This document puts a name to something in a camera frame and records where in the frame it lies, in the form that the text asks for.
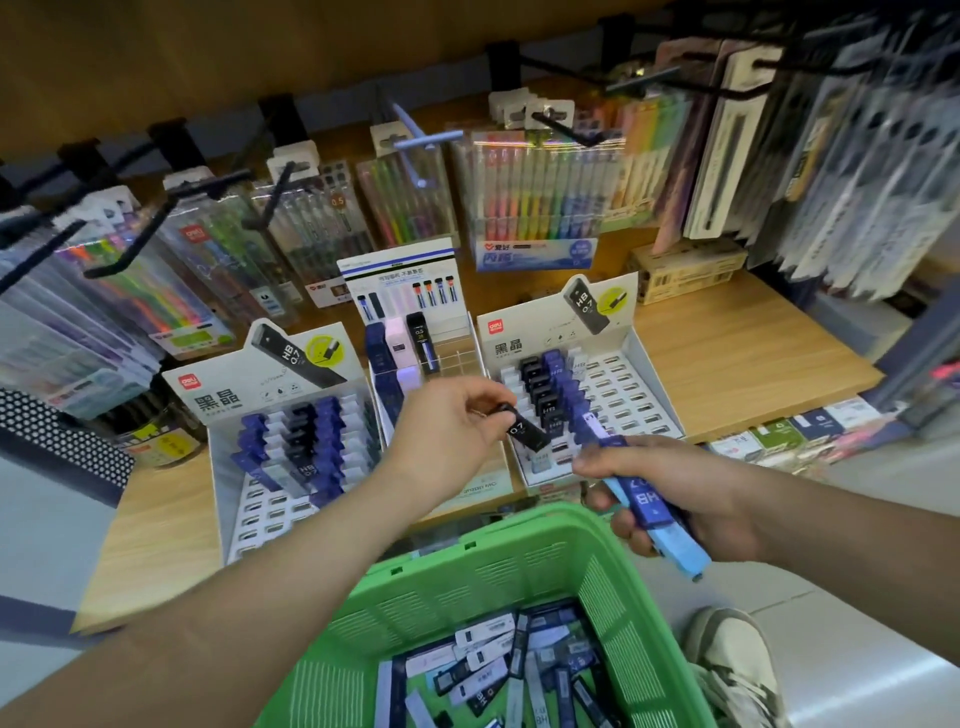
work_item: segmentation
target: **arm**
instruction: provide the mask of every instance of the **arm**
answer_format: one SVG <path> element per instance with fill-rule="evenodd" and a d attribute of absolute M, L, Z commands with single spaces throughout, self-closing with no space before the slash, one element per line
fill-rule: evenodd
<path fill-rule="evenodd" d="M 577 473 L 649 479 L 691 514 L 694 535 L 719 561 L 793 571 L 941 657 L 960 665 L 960 519 L 860 496 L 748 465 L 666 438 L 636 448 L 585 450 Z M 607 510 L 606 488 L 590 504 Z M 653 555 L 629 510 L 614 533 Z"/>
<path fill-rule="evenodd" d="M 513 416 L 471 412 L 502 401 L 516 397 L 481 377 L 428 383 L 367 480 L 21 695 L 0 725 L 252 725 L 367 568 L 473 477 Z"/>

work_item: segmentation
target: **sticker label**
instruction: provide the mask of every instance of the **sticker label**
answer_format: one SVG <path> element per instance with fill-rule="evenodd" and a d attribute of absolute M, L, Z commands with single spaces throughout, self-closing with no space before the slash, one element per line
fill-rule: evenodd
<path fill-rule="evenodd" d="M 309 294 L 310 300 L 318 308 L 326 308 L 329 305 L 346 303 L 350 300 L 347 282 L 343 277 L 330 280 L 318 280 L 316 283 L 307 283 L 306 292 Z"/>
<path fill-rule="evenodd" d="M 204 349 L 232 344 L 234 336 L 229 329 L 224 326 L 220 319 L 210 319 L 202 324 L 194 324 L 188 327 L 175 328 L 172 331 L 162 331 L 161 333 L 152 333 L 150 338 L 156 341 L 164 351 L 174 356 L 187 352 L 200 352 Z M 182 381 L 184 377 L 192 375 L 183 375 L 180 384 L 184 389 L 194 389 L 200 386 L 198 381 L 195 386 L 187 387 Z"/>
<path fill-rule="evenodd" d="M 271 316 L 282 316 L 286 313 L 283 304 L 276 298 L 273 289 L 269 285 L 252 289 L 250 295 L 253 296 L 256 301 L 263 306 L 263 310 Z"/>
<path fill-rule="evenodd" d="M 195 244 L 205 243 L 207 240 L 213 239 L 210 237 L 210 234 L 204 230 L 203 226 L 200 225 L 188 225 L 185 228 L 180 228 L 180 234 Z"/>

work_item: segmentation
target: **deli logo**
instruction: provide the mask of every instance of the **deli logo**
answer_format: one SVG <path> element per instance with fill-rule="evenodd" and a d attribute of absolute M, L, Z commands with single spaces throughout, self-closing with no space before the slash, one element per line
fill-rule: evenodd
<path fill-rule="evenodd" d="M 180 380 L 180 386 L 183 387 L 183 389 L 197 389 L 201 386 L 197 375 L 180 375 L 177 379 Z"/>
<path fill-rule="evenodd" d="M 180 233 L 191 243 L 205 243 L 211 239 L 200 225 L 188 225 L 185 228 L 180 228 Z"/>

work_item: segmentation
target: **shoe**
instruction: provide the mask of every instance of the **shoe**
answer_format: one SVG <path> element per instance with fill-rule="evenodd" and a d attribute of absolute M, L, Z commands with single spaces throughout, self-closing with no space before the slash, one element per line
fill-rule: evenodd
<path fill-rule="evenodd" d="M 702 609 L 690 623 L 684 655 L 719 726 L 790 728 L 770 647 L 746 612 Z"/>

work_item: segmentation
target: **display box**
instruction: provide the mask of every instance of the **display box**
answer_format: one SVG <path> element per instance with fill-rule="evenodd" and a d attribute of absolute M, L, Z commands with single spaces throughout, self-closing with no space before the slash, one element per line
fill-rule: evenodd
<path fill-rule="evenodd" d="M 665 253 L 653 245 L 630 252 L 624 270 L 639 273 L 637 299 L 648 304 L 730 280 L 747 252 L 732 240 L 681 240 Z"/>
<path fill-rule="evenodd" d="M 576 275 L 560 293 L 480 316 L 484 367 L 494 379 L 514 381 L 521 361 L 559 350 L 608 432 L 683 437 L 680 418 L 634 331 L 635 308 L 636 273 L 597 283 Z M 529 410 L 524 416 L 546 426 L 527 395 L 519 390 L 517 409 L 521 414 Z M 580 446 L 569 424 L 553 438 L 549 457 L 541 453 L 535 458 L 513 441 L 511 447 L 531 492 L 580 479 L 570 469 Z"/>
<path fill-rule="evenodd" d="M 241 418 L 328 396 L 355 394 L 372 403 L 366 374 L 340 322 L 287 335 L 258 319 L 243 349 L 164 372 L 163 378 L 207 427 L 224 563 L 317 511 L 308 497 L 267 490 L 230 459 L 244 428 Z"/>
<path fill-rule="evenodd" d="M 389 248 L 339 261 L 350 293 L 366 325 L 392 321 L 406 327 L 406 317 L 422 314 L 434 353 L 435 366 L 423 380 L 434 376 L 486 376 L 472 317 L 464 302 L 463 287 L 454 255 L 453 240 L 438 238 Z M 371 381 L 374 371 L 371 368 Z M 394 426 L 388 408 L 373 388 L 383 441 L 389 445 Z M 502 443 L 491 446 L 477 475 L 457 496 L 431 515 L 462 508 L 513 492 L 513 481 Z"/>

